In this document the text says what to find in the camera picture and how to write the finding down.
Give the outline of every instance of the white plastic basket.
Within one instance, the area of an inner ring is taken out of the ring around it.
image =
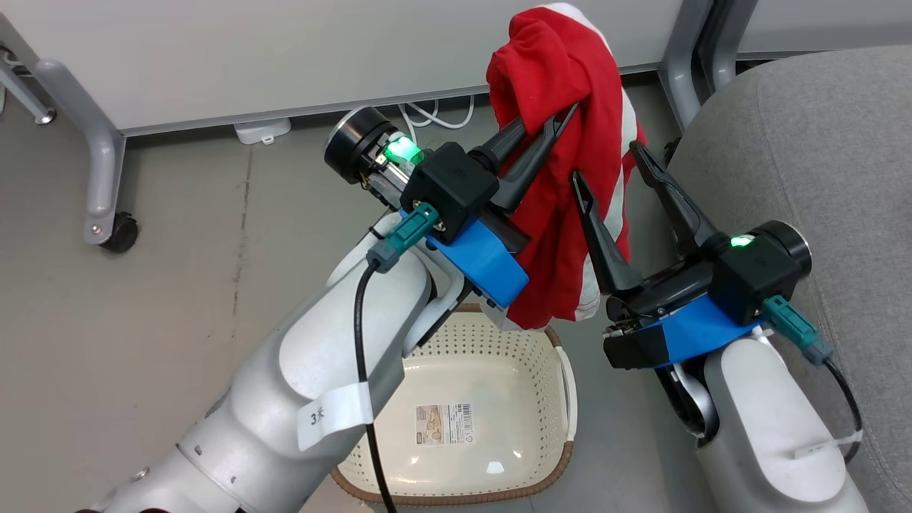
[[[564,472],[576,387],[551,329],[500,331],[477,305],[463,305],[404,364],[405,381],[375,422],[397,504],[526,497]],[[381,501],[366,438],[333,478],[354,497]]]

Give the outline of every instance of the red cloth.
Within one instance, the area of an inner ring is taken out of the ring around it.
[[[510,42],[493,54],[487,80],[501,127],[518,115],[530,133],[537,133],[546,120],[575,102],[581,108],[512,217],[532,240],[517,256],[529,284],[508,308],[507,319],[523,329],[537,329],[552,318],[590,317],[597,311],[597,292],[592,297],[597,285],[591,264],[588,273],[584,269],[588,252],[570,174],[581,170],[603,219],[612,195],[618,199],[618,186],[623,201],[634,163],[627,154],[629,140],[622,142],[622,125],[625,115],[633,117],[633,112],[625,109],[629,102],[617,63],[602,35],[578,10],[566,4],[546,5],[513,17]],[[642,140],[635,118],[633,133],[630,120],[626,123],[627,138]],[[606,224],[621,223],[617,245],[629,258],[622,206],[615,217]]]

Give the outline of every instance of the caster wheel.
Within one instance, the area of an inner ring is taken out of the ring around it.
[[[112,253],[123,253],[133,247],[139,234],[140,227],[136,224],[136,219],[129,212],[117,212],[114,214],[111,237],[100,246]]]

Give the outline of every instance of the gray metal leg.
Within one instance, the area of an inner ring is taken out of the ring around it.
[[[90,160],[83,236],[90,244],[101,244],[111,236],[114,224],[126,139],[66,66],[55,60],[40,60],[34,73],[86,137]]]
[[[734,80],[738,46],[756,5],[757,0],[717,0],[712,7],[707,29],[697,47],[710,93]]]
[[[697,98],[690,73],[690,60],[710,13],[710,1],[684,0],[681,3],[678,19],[675,20],[665,48],[665,56],[658,66],[658,77],[682,131],[700,110],[700,99]]]
[[[13,70],[2,62],[0,62],[0,83],[35,116],[35,123],[47,125],[57,116],[55,110],[42,103],[35,93],[29,90],[26,84],[22,83],[22,80],[13,73]]]

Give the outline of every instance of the gray chair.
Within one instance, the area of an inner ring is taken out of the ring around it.
[[[912,511],[912,47],[787,58],[703,106],[669,166],[719,229],[797,227],[814,270],[795,304],[835,347],[865,417],[848,466],[872,512]],[[836,437],[826,370],[778,341]]]

